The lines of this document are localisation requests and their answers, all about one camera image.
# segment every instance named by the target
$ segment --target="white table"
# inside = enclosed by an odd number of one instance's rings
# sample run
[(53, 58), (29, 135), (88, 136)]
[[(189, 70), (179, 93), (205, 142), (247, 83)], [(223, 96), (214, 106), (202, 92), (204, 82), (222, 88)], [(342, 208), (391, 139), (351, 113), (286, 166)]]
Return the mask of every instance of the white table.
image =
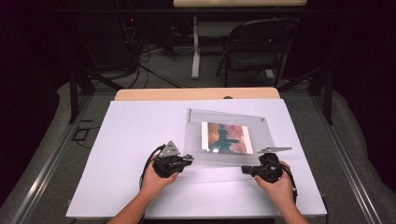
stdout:
[[(225, 93), (235, 91), (235, 95), (238, 95), (240, 89), (224, 90), (226, 90)], [(194, 91), (202, 94), (205, 89)], [(216, 94), (219, 94), (219, 91), (221, 89), (215, 89)], [(305, 216), (326, 214), (317, 185), (283, 100), (249, 98), (122, 101), (124, 98), (119, 96), (117, 98), (121, 101), (111, 102), (67, 211), (67, 217), (114, 217), (139, 191), (139, 176), (152, 150), (173, 140), (184, 155), (187, 108), (266, 117), (275, 145), (293, 148), (293, 150), (278, 153), (278, 157), (291, 166), (298, 188), (297, 206), (300, 211)], [(189, 173), (189, 170), (194, 170), (193, 166), (194, 163), (184, 169), (184, 172), (179, 175), (180, 180), (183, 175)], [(225, 170), (227, 170), (225, 175), (242, 175), (239, 168), (229, 167)], [(216, 175), (219, 174), (218, 170), (208, 171), (210, 170), (205, 170), (202, 175), (213, 176), (207, 176), (206, 179), (216, 179)], [(146, 217), (279, 217), (280, 214), (266, 193), (257, 186), (253, 178), (248, 178), (248, 175), (244, 176), (246, 178), (243, 181), (230, 180), (196, 184), (176, 181), (168, 186), (148, 208)]]
[[(306, 0), (174, 0), (174, 7), (303, 7)], [(194, 56), (191, 78), (199, 78), (200, 50), (198, 36), (228, 36), (240, 22), (202, 22), (193, 18)]]

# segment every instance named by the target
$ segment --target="colorful picture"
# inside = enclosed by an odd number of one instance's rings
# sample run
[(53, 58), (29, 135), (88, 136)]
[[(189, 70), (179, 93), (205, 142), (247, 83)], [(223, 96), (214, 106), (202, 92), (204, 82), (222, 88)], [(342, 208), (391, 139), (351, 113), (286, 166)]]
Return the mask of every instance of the colorful picture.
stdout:
[(253, 154), (248, 127), (202, 122), (202, 146), (214, 153)]

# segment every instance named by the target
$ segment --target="background desk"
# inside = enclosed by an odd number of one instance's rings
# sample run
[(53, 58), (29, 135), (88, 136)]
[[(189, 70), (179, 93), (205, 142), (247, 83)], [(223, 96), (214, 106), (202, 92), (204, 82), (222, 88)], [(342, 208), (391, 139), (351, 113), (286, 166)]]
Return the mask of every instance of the background desk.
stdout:
[[(306, 0), (175, 0), (174, 7), (303, 7)], [(193, 19), (194, 57), (191, 78), (199, 78), (200, 52), (198, 36), (228, 36), (231, 30), (241, 22), (204, 22), (202, 28), (197, 17)]]
[[(116, 97), (117, 101), (112, 102), (107, 110), (84, 174), (67, 211), (68, 217), (115, 216), (139, 191), (139, 176), (152, 150), (173, 140), (181, 153), (185, 154), (184, 129), (186, 111), (189, 107), (266, 117), (275, 145), (293, 148), (278, 155), (292, 167), (299, 190), (297, 205), (301, 212), (307, 216), (326, 214), (288, 109), (283, 100), (278, 99), (276, 94), (273, 95), (276, 90), (230, 88), (172, 91), (176, 98), (185, 95), (183, 97), (196, 99), (194, 95), (188, 96), (189, 91), (190, 94), (196, 92), (205, 98), (207, 95), (204, 93), (211, 92), (208, 94), (209, 97), (215, 99), (222, 99), (226, 95), (250, 99), (165, 101), (166, 97), (163, 97), (161, 100), (150, 101), (151, 94), (157, 97), (165, 96), (171, 90), (120, 91)], [(261, 96), (273, 99), (260, 99), (257, 95), (260, 91)], [(139, 101), (119, 101), (125, 100), (125, 95), (134, 92), (139, 92), (140, 96), (137, 94), (136, 97), (132, 97), (133, 100)], [(148, 94), (146, 101), (142, 101), (141, 93)], [(192, 166), (187, 167), (179, 178), (187, 174)], [(237, 170), (236, 173), (225, 175), (242, 175), (240, 169)], [(147, 218), (280, 216), (253, 178), (246, 181), (198, 184), (180, 184), (176, 181), (151, 204), (146, 215)]]

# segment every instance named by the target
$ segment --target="gray carpet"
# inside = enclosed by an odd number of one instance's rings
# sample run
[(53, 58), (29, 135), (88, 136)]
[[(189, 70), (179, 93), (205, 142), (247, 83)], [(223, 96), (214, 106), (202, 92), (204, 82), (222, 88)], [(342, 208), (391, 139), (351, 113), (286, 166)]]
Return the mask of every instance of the gray carpet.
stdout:
[[(222, 87), (223, 77), (215, 77), (220, 57), (207, 55), (201, 60), (201, 77), (191, 80), (191, 56), (169, 55), (158, 51), (152, 53), (146, 67), (161, 75), (167, 76), (178, 84), (186, 87)], [(128, 87), (135, 74), (119, 78), (115, 82), (123, 87)], [(246, 74), (245, 76), (230, 76), (230, 86), (251, 86), (257, 83), (271, 84), (273, 80), (263, 78), (262, 74)], [(114, 98), (115, 92), (100, 82), (96, 82), (96, 94), (90, 97), (90, 103), (76, 126), (77, 128), (90, 129), (85, 141), (71, 141), (69, 138), (64, 145), (63, 155), (54, 171), (44, 193), (40, 195), (35, 209), (32, 210), (28, 223), (70, 223), (72, 220), (65, 218), (67, 207), (65, 201), (72, 199), (78, 181), (81, 177), (85, 162), (88, 159), (90, 149), (97, 135), (98, 129), (106, 114), (109, 101)], [(140, 76), (132, 88), (174, 88), (158, 76), (140, 71)], [(20, 183), (8, 197), (0, 209), (0, 222), (10, 223), (23, 203), (29, 189), (46, 160), (50, 159), (55, 151), (57, 143), (64, 135), (64, 130), (70, 128), (67, 121), (70, 115), (70, 99), (68, 98), (68, 86), (59, 89), (61, 103), (54, 121), (35, 157), (29, 164), (28, 169), (20, 180)], [(314, 97), (309, 97), (304, 91), (282, 93), (290, 111), (291, 118), (300, 137), (305, 156), (313, 172), (318, 187), (326, 194), (325, 199), (329, 207), (330, 223), (368, 223), (361, 210), (359, 201), (346, 176), (345, 170), (335, 150), (335, 143), (329, 135), (328, 127), (323, 122), (321, 112), (316, 108)], [(353, 115), (347, 108), (347, 104), (335, 92), (333, 98), (333, 121), (337, 132), (351, 163), (355, 167), (361, 182), (367, 189), (373, 205), (383, 223), (392, 223), (396, 220), (394, 207), (396, 196), (387, 189), (375, 174), (375, 170), (367, 161), (367, 153), (364, 139), (354, 120)], [(105, 220), (79, 220), (76, 223), (103, 223)], [(325, 217), (309, 217), (311, 223), (326, 223)]]

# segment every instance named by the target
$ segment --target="chair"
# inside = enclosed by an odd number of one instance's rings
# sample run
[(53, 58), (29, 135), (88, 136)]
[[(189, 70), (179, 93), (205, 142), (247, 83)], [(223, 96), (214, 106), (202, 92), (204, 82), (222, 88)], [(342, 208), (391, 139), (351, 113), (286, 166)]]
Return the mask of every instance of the chair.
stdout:
[(247, 21), (230, 33), (216, 76), (225, 68), (224, 87), (228, 71), (246, 72), (277, 69), (279, 81), (287, 43), (294, 37), (297, 21), (291, 19)]

